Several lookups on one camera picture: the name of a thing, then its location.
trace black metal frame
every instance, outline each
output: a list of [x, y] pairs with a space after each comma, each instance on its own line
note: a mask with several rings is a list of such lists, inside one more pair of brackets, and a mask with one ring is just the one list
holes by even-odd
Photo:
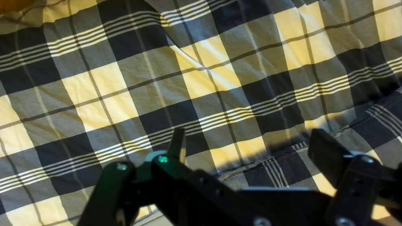
[[150, 153], [135, 168], [107, 165], [91, 193], [79, 226], [128, 225], [141, 206], [154, 203], [173, 225], [379, 225], [373, 203], [402, 222], [402, 165], [390, 170], [365, 154], [354, 154], [325, 132], [312, 131], [308, 157], [337, 188], [334, 197], [311, 190], [232, 191], [183, 162], [183, 129], [174, 129], [166, 152]]

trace bed sheet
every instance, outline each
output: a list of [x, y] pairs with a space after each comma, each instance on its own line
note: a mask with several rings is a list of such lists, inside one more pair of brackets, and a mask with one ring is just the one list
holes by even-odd
[[[300, 153], [312, 128], [341, 137], [400, 87], [400, 11], [399, 0], [38, 0], [1, 15], [0, 225], [76, 224], [105, 165], [139, 166], [177, 127], [187, 165], [232, 187], [329, 192]], [[395, 122], [376, 136], [388, 149]], [[394, 165], [400, 152], [376, 153], [373, 137], [357, 147]]]

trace plaid fabric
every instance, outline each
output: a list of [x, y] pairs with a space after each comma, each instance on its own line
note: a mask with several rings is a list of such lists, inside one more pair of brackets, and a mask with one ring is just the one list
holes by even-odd
[[400, 114], [373, 102], [400, 85], [400, 10], [41, 0], [1, 16], [0, 225], [74, 225], [102, 166], [140, 165], [174, 127], [190, 168], [237, 188], [330, 188], [302, 151], [312, 128], [394, 165]]

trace green light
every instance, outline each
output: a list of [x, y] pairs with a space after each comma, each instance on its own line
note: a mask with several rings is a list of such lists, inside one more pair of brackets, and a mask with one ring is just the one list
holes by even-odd
[[159, 156], [159, 157], [158, 157], [158, 161], [159, 161], [160, 163], [166, 163], [166, 162], [168, 162], [168, 158], [166, 158], [165, 156]]

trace checkered blanket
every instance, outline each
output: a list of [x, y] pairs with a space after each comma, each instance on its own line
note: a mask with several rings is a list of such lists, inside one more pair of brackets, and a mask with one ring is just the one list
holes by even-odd
[[1, 15], [0, 225], [76, 224], [105, 165], [139, 166], [175, 127], [187, 165], [233, 188], [332, 192], [305, 153], [312, 128], [394, 167], [400, 21], [400, 0], [38, 0]]

